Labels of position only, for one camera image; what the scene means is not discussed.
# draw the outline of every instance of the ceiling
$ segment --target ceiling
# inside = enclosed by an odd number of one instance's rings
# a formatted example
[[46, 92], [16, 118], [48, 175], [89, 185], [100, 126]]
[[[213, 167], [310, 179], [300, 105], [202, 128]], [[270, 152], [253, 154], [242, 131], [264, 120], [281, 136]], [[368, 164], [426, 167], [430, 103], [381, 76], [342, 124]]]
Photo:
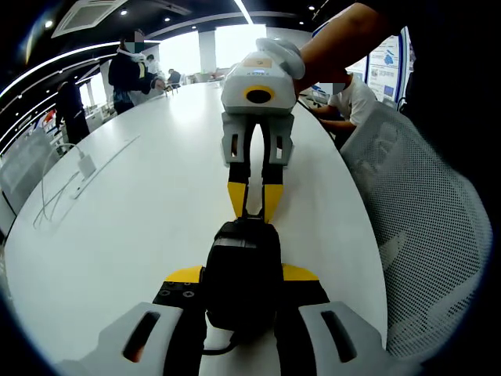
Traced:
[[[259, 11], [277, 12], [274, 16], [252, 16], [252, 20], [256, 24], [264, 23], [270, 27], [285, 27], [308, 32], [314, 31], [321, 23], [353, 1], [328, 0], [324, 4], [325, 2], [326, 0], [300, 0], [296, 2], [290, 0], [243, 0], [251, 15], [252, 12]], [[239, 13], [240, 10], [233, 0], [128, 0], [93, 28], [51, 38], [57, 24], [74, 3], [75, 0], [16, 0], [2, 5], [0, 20], [6, 25], [4, 30], [9, 32], [9, 36], [2, 40], [4, 56], [8, 57], [8, 61], [3, 64], [4, 68], [0, 71], [0, 91], [3, 91], [7, 85], [24, 72], [54, 56], [89, 45], [115, 42], [124, 32], [136, 28], [143, 30], [147, 36], [166, 27], [172, 28], [175, 25], [183, 24], [186, 21], [195, 22], [199, 32], [214, 30], [219, 26], [246, 23], [242, 16], [198, 21], [201, 17]], [[187, 10], [187, 14], [181, 15], [170, 10], [169, 4], [181, 6]], [[315, 6], [315, 11], [308, 9], [310, 5]], [[123, 9], [128, 11], [125, 16], [121, 15]], [[47, 20], [53, 20], [54, 24], [46, 30], [45, 22]], [[191, 31], [191, 24], [174, 30], [162, 31], [152, 39], [161, 41], [188, 31]], [[113, 54], [116, 49], [117, 46], [113, 45], [68, 56], [37, 70], [14, 85], [0, 98], [0, 136], [10, 128], [19, 116], [25, 114], [50, 93], [54, 93], [60, 82], [74, 79], [74, 77], [80, 79], [91, 68], [102, 63], [103, 60], [109, 59], [109, 57], [101, 60], [95, 60], [95, 58]], [[83, 61], [86, 62], [85, 65], [77, 65]], [[76, 67], [64, 69], [72, 65], [76, 65]], [[50, 74], [52, 74], [50, 78], [43, 79]], [[21, 99], [18, 99], [17, 96], [20, 93], [23, 95]]]

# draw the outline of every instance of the window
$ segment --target window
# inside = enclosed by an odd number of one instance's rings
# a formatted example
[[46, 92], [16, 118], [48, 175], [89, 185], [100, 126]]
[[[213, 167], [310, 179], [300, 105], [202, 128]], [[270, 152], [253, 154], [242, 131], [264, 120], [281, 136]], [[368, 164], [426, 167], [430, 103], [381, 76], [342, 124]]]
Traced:
[[104, 91], [103, 76], [98, 73], [91, 78], [92, 96], [94, 104], [100, 105], [106, 103], [106, 92]]
[[193, 74], [201, 71], [198, 31], [166, 39], [158, 46], [160, 66], [168, 77], [169, 69], [180, 74]]
[[256, 39], [266, 38], [265, 25], [235, 25], [217, 27], [216, 64], [219, 68], [229, 68], [256, 51]]
[[82, 86], [80, 86], [80, 97], [84, 107], [91, 106], [91, 99], [88, 96], [87, 84], [83, 84]]

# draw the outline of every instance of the oval table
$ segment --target oval table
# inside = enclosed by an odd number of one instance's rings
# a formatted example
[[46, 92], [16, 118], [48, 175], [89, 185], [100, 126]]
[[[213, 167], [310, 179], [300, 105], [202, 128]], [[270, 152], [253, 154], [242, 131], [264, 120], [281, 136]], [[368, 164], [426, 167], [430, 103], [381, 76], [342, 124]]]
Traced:
[[[139, 137], [77, 200], [70, 198], [77, 179], [70, 183], [51, 222], [34, 222], [40, 185], [28, 198], [9, 235], [5, 264], [21, 326], [49, 362], [80, 359], [93, 350], [99, 332], [138, 302], [151, 302], [167, 275], [204, 264], [216, 232], [235, 218], [221, 150], [220, 95], [219, 83], [188, 85], [93, 132], [79, 147], [98, 167]], [[330, 300], [346, 303], [372, 324], [384, 345], [384, 276], [362, 199], [317, 120], [299, 105], [293, 115], [294, 151], [272, 220], [282, 260], [319, 276]], [[250, 212], [261, 205], [260, 133], [257, 127], [251, 144]], [[47, 173], [46, 197], [77, 171], [76, 161], [72, 150]], [[211, 328], [207, 340], [225, 335]], [[279, 374], [271, 332], [254, 346], [204, 356], [200, 366], [200, 374], [236, 370]]]

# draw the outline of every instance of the white pillar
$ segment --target white pillar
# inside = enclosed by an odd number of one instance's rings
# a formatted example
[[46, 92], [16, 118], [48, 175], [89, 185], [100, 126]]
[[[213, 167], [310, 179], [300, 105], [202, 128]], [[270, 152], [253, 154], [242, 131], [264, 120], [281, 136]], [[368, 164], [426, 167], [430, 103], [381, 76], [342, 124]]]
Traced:
[[88, 80], [86, 85], [87, 85], [88, 97], [91, 100], [91, 106], [95, 106], [96, 102], [94, 102], [94, 94], [92, 94], [91, 80]]
[[101, 69], [101, 78], [103, 79], [104, 92], [106, 93], [106, 101], [113, 103], [113, 86], [108, 82], [108, 73], [110, 72], [111, 60], [104, 62]]
[[215, 31], [198, 33], [200, 45], [200, 67], [203, 73], [216, 71], [216, 34]]

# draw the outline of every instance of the person sitting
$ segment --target person sitting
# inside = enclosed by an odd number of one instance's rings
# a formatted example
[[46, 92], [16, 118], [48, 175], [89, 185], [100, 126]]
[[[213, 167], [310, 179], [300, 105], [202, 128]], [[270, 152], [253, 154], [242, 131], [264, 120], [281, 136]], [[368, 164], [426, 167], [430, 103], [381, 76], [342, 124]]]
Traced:
[[146, 71], [143, 50], [144, 35], [135, 31], [121, 38], [118, 53], [111, 60], [108, 82], [114, 87], [114, 106], [118, 114], [133, 108], [130, 92], [148, 94], [151, 89], [165, 89], [163, 80]]
[[167, 83], [171, 84], [171, 87], [173, 89], [177, 89], [180, 86], [179, 82], [181, 81], [181, 74], [178, 71], [173, 70], [172, 68], [169, 69], [169, 74], [170, 76], [167, 80]]
[[333, 79], [344, 84], [344, 89], [330, 96], [327, 106], [312, 109], [312, 112], [323, 127], [336, 136], [334, 144], [340, 149], [356, 127], [363, 123], [377, 98], [365, 82], [346, 70], [333, 74]]

